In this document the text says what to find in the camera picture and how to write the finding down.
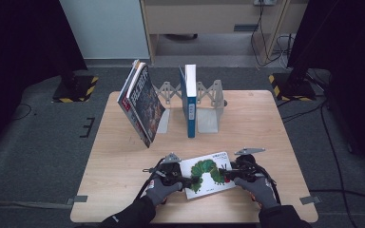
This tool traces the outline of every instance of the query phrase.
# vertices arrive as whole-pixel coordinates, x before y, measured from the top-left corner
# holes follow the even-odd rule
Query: white wall
[[[85,59],[149,59],[139,0],[60,0]]]

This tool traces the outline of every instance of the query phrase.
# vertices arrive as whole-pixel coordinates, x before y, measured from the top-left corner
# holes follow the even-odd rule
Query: gray carpet
[[[0,138],[0,201],[50,202],[65,204],[78,191],[87,159],[110,92],[120,90],[128,67],[91,68],[99,81],[88,102],[58,104],[51,97],[60,82],[54,77],[29,87],[22,104]],[[220,79],[223,89],[267,89],[272,91],[268,76],[284,72],[282,68],[199,67],[197,80],[210,86]],[[178,69],[151,67],[155,86],[169,81],[177,85]],[[322,92],[315,87],[317,94]],[[318,107],[324,97],[312,102],[277,101],[280,115],[288,117]],[[323,117],[333,142],[343,177],[344,188],[365,195],[365,159],[348,152],[335,118],[326,106]],[[94,118],[88,138],[84,125]],[[320,196],[316,204],[319,215],[313,227],[352,227],[340,192],[340,178],[335,155],[329,143],[320,109],[293,120],[283,119],[300,168],[311,195]],[[365,196],[346,194],[352,220],[365,227]],[[36,209],[0,206],[1,227],[76,227],[69,219],[70,209]]]

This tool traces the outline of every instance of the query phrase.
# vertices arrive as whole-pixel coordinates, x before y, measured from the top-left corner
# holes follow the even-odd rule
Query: hazard stripe
[[[85,97],[79,97],[79,98],[60,98],[58,100],[55,100],[56,103],[72,103],[72,102],[86,102],[90,98],[91,94],[93,93],[93,90],[97,84],[97,81],[99,80],[99,77],[93,77],[91,79],[91,83],[89,85],[89,88],[86,92]]]
[[[313,101],[315,98],[304,97],[304,96],[282,96],[280,94],[280,89],[278,87],[277,81],[275,80],[274,75],[269,75],[269,82],[271,83],[272,88],[274,89],[275,96],[279,101]]]
[[[269,75],[269,82],[271,83],[272,88],[274,89],[275,96],[277,97],[277,99],[281,100],[280,90],[278,88],[277,82],[275,81],[274,75]]]

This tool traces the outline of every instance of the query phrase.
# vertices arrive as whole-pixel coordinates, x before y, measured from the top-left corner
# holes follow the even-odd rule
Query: colorful book cover
[[[182,90],[182,110],[186,120],[188,138],[195,138],[197,118],[197,75],[196,65],[180,68],[180,85]]]
[[[180,162],[182,176],[186,178],[199,177],[198,183],[185,188],[186,197],[190,200],[197,197],[214,194],[234,188],[236,184],[220,174],[219,168],[231,170],[231,164],[226,152],[214,153]]]
[[[135,128],[136,132],[141,137],[141,140],[144,142],[144,144],[149,148],[150,146],[150,140],[147,138],[146,134],[144,133],[144,129],[141,126],[141,123],[139,122],[138,118],[135,115],[135,112],[131,109],[131,105],[129,103],[129,100],[126,98],[126,93],[129,90],[129,86],[131,84],[131,81],[138,69],[138,66],[140,64],[139,60],[135,60],[132,64],[132,68],[129,72],[128,77],[125,80],[124,86],[120,91],[120,95],[118,96],[117,103],[120,105],[121,109]]]
[[[149,77],[147,64],[140,63],[126,94],[147,138],[153,143],[165,111]]]

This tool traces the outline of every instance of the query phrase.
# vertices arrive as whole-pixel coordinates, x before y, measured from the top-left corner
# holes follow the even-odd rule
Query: open book
[[[219,168],[231,170],[231,164],[226,152],[214,153],[180,162],[182,176],[186,178],[199,177],[198,183],[191,188],[185,188],[186,197],[190,200],[197,197],[217,193],[236,186],[219,173]]]

